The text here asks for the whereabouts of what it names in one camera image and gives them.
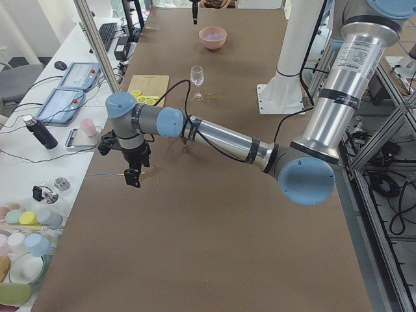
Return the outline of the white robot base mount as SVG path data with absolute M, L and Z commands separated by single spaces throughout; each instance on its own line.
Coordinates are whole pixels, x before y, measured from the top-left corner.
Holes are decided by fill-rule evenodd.
M 323 0 L 292 2 L 276 74 L 268 84 L 257 85 L 261 114 L 292 114 L 304 108 L 300 71 L 325 6 Z

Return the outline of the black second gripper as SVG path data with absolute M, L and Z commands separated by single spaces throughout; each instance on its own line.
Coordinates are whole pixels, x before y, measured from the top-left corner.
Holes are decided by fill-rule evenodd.
M 122 153 L 129 163 L 129 169 L 124 170 L 125 182 L 129 186 L 140 188 L 140 169 L 150 167 L 150 147 L 144 138 L 122 139 Z

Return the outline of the second grey blue robot arm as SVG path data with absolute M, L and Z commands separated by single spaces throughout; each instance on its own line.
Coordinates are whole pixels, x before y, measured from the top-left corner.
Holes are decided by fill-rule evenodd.
M 287 28 L 281 9 L 202 9 L 193 25 L 187 8 L 153 8 L 123 81 L 135 74 L 168 75 L 164 104 L 281 145 L 297 137 L 307 116 L 285 120 L 261 114 L 255 88 L 272 76 Z M 231 160 L 202 140 L 183 145 L 157 137 L 140 188 L 126 185 L 119 151 L 95 153 L 90 164 L 97 194 L 107 203 L 138 206 L 290 206 L 276 181 L 253 165 Z

